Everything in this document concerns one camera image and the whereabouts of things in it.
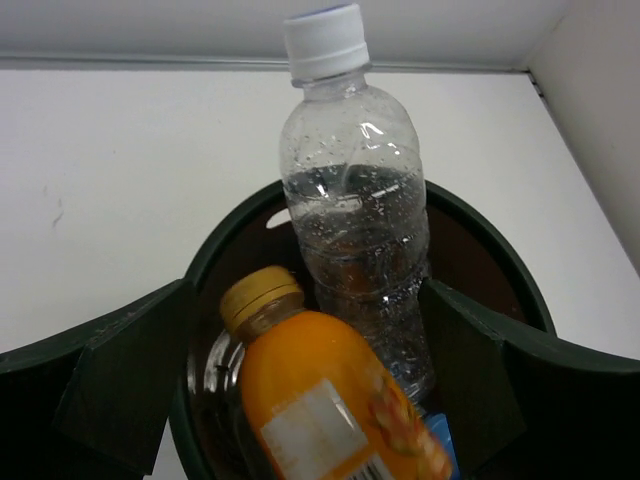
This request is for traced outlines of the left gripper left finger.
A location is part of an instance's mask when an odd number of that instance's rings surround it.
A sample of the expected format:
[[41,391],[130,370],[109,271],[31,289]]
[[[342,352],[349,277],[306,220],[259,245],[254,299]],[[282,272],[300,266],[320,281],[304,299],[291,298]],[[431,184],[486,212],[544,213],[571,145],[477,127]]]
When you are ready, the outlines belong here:
[[194,318],[195,288],[176,280],[2,353],[2,478],[151,474]]

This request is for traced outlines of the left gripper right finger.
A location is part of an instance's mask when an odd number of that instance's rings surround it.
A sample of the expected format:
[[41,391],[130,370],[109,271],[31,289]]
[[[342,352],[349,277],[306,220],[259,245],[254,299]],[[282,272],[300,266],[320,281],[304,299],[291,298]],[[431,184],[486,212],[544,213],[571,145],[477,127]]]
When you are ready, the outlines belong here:
[[463,478],[638,478],[638,361],[561,340],[438,281],[419,299]]

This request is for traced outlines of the orange juice bottle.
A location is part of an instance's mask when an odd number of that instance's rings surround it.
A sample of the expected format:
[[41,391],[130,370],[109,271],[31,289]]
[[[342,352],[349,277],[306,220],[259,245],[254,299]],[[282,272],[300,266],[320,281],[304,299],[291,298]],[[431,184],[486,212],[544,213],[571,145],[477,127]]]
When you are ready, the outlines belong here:
[[453,462],[367,341],[304,306],[281,266],[220,302],[244,356],[244,413],[280,479],[450,479]]

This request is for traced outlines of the clear unlabelled plastic bottle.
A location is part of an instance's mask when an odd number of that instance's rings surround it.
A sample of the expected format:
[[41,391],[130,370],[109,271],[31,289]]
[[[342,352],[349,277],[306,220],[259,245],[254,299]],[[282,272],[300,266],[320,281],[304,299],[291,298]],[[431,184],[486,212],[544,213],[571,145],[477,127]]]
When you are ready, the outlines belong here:
[[282,128],[279,167],[317,302],[421,401],[435,375],[418,305],[430,273],[418,135],[403,105],[366,80],[357,4],[290,18],[284,39],[303,97]]

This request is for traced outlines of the clear bottle white blue label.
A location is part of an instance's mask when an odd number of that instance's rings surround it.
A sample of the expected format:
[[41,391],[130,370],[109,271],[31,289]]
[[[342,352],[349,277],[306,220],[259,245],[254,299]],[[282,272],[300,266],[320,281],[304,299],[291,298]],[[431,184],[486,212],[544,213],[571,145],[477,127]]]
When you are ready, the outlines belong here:
[[243,416],[239,373],[244,345],[221,330],[204,348],[204,363],[192,395],[196,424],[219,451],[239,449],[238,424]]

